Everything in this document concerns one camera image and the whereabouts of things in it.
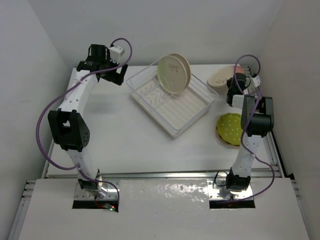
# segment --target table surface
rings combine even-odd
[[[214,72],[226,66],[230,64],[192,65],[191,71],[206,83]],[[145,66],[130,66],[126,79],[143,68]],[[216,88],[219,97],[209,112],[173,139],[132,99],[126,84],[117,86],[100,80],[82,116],[90,129],[88,150],[92,160],[103,174],[229,170],[239,148],[217,137],[216,123],[221,115],[241,113],[241,110],[228,106],[227,90],[227,87]],[[266,138],[257,155],[263,161],[272,161]],[[62,166],[73,165],[56,144],[51,158]],[[257,161],[252,166],[252,169],[267,168]],[[52,165],[47,171],[47,176],[69,174],[76,171],[62,171]]]
[[[308,240],[289,178],[255,208],[209,209],[206,180],[121,180],[119,213],[72,209],[76,179],[39,179],[19,240]],[[270,178],[253,178],[254,193]]]

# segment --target gray wall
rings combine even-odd
[[[260,55],[263,94],[274,99],[274,133],[312,239],[320,239],[319,13],[319,0],[285,0]]]
[[[131,65],[178,52],[191,63],[230,63],[257,54],[282,0],[28,0],[67,67],[90,44],[118,37]]]
[[[0,239],[7,239],[27,179],[44,165],[35,126],[69,77],[27,0],[0,3]],[[41,136],[49,148],[48,124]]]

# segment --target white dish rack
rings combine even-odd
[[[183,92],[173,95],[159,84],[157,61],[130,77],[126,83],[133,99],[173,138],[201,118],[218,98],[218,93],[191,75]]]

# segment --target green plate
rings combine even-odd
[[[242,134],[241,115],[238,113],[222,115],[216,124],[216,130],[222,140],[228,144],[240,146]]]

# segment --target robotic arm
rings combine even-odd
[[[108,48],[105,45],[92,44],[86,60],[81,61],[76,68],[77,72],[72,85],[77,84],[83,76],[90,72],[117,67],[124,53],[125,50],[119,46],[111,45]],[[89,95],[99,80],[102,78],[120,86],[124,82],[127,68],[126,64],[121,68],[120,73],[112,70],[88,76],[76,89],[65,96],[57,110],[51,110],[48,114],[54,142],[59,144],[73,163],[79,165],[81,171],[93,180],[97,178],[99,170],[94,166],[88,149],[85,148],[90,140],[90,131],[82,115]],[[98,184],[84,178],[79,168],[78,182],[82,189],[90,192],[98,190]]]
[[[250,88],[250,92],[253,92],[261,82],[259,76],[248,79],[242,73],[237,73],[236,78],[242,91]],[[227,81],[227,86],[229,90],[226,101],[231,107],[242,108],[241,128],[244,129],[250,114],[254,109],[256,97],[242,95],[234,78]],[[258,151],[258,147],[263,141],[263,138],[273,129],[273,127],[273,99],[271,97],[262,97],[256,108],[256,112],[253,114],[243,135],[243,144],[253,152],[253,154],[248,152],[243,145],[240,146],[237,158],[226,177],[227,189],[235,192],[247,190],[251,180],[252,164]]]

